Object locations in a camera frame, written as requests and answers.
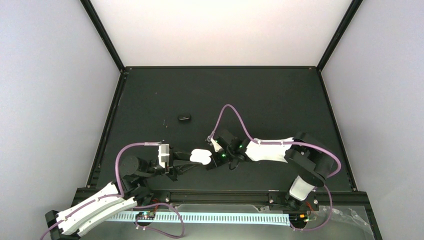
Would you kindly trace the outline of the white capsule object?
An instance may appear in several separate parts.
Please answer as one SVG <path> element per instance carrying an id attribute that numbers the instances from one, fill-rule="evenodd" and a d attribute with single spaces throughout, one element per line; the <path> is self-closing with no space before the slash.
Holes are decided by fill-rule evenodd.
<path id="1" fill-rule="evenodd" d="M 196 148 L 191 151 L 189 160 L 194 163 L 208 165 L 212 160 L 211 156 L 212 153 L 209 150 Z"/>

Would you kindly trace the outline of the black earbud charging case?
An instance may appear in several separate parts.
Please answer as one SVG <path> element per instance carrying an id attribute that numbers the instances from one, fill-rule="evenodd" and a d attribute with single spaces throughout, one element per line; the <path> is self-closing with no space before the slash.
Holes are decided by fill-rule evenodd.
<path id="1" fill-rule="evenodd" d="M 190 113 L 182 113 L 177 116 L 178 121 L 190 121 L 192 118 Z"/>

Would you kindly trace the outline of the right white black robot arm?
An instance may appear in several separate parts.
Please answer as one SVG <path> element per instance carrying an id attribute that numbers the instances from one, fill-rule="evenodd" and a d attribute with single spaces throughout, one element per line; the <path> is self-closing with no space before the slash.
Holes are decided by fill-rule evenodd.
<path id="1" fill-rule="evenodd" d="M 327 178 L 341 169 L 340 160 L 320 142 L 307 133 L 299 132 L 294 137 L 280 140 L 258 138 L 240 139 L 223 129 L 207 137 L 213 147 L 215 159 L 209 169 L 227 163 L 238 166 L 244 162 L 271 161 L 287 163 L 295 172 L 283 205 L 298 210 L 311 192 L 325 185 Z"/>

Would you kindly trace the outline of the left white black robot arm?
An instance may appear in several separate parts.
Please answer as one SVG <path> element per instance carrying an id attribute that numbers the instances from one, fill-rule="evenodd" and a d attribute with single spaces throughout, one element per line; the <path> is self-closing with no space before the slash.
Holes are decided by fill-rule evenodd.
<path id="1" fill-rule="evenodd" d="M 79 240 L 97 225 L 127 210 L 146 209 L 142 217 L 150 219 L 162 203 L 154 198 L 147 179 L 167 176 L 176 181 L 184 167 L 206 166 L 211 155 L 205 149 L 181 152 L 161 145 L 158 159 L 153 162 L 132 155 L 122 157 L 120 152 L 115 163 L 116 181 L 66 210 L 47 212 L 48 229 L 44 235 L 53 240 Z"/>

